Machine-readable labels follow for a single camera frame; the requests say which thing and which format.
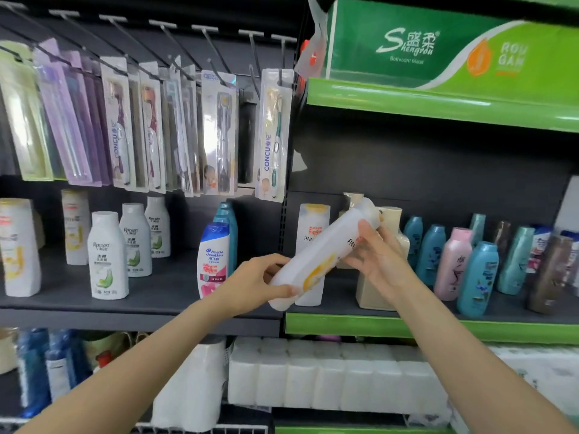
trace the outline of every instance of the pink bottle cap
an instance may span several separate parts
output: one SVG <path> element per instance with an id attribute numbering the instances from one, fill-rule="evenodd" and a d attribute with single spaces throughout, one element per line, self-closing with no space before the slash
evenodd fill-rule
<path id="1" fill-rule="evenodd" d="M 473 231 L 468 228 L 455 227 L 452 229 L 451 239 L 455 241 L 470 242 Z"/>

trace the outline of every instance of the brown bottle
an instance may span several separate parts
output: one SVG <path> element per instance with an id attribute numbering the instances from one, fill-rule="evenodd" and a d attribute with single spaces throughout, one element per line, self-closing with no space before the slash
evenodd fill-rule
<path id="1" fill-rule="evenodd" d="M 563 278 L 572 245 L 573 240 L 569 237 L 552 235 L 549 239 L 527 299 L 527 307 L 531 311 L 545 314 L 554 312 L 565 285 Z"/>
<path id="2" fill-rule="evenodd" d="M 511 223 L 509 221 L 498 221 L 491 242 L 497 246 L 498 265 L 500 267 L 503 266 L 503 261 L 507 256 L 507 248 L 510 236 Z"/>

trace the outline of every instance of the orange droplet logo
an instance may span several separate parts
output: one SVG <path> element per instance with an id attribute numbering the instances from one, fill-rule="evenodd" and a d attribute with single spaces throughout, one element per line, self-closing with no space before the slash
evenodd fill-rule
<path id="1" fill-rule="evenodd" d="M 480 76 L 490 67 L 490 60 L 492 52 L 487 44 L 487 39 L 484 38 L 478 45 L 470 52 L 467 58 L 467 69 L 473 76 Z"/>

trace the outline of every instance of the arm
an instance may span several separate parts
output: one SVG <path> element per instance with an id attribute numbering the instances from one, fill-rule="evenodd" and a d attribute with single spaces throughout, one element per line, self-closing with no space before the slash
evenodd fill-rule
<path id="1" fill-rule="evenodd" d="M 367 247 L 347 263 L 396 308 L 454 406 L 476 433 L 577 434 L 569 420 L 495 356 L 437 299 L 400 255 L 392 233 L 359 223 Z"/>
<path id="2" fill-rule="evenodd" d="M 130 432 L 165 383 L 201 339 L 221 321 L 266 301 L 295 295 L 288 285 L 268 286 L 288 258 L 243 262 L 219 289 L 196 301 L 153 335 L 18 430 L 18 434 L 125 434 Z"/>

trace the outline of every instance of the pink bottle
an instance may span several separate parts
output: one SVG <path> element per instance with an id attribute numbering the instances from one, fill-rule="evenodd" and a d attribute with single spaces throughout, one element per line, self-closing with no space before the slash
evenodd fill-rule
<path id="1" fill-rule="evenodd" d="M 473 252 L 472 236 L 472 230 L 455 227 L 442 250 L 434 294 L 443 301 L 455 300 L 460 294 L 460 281 Z"/>

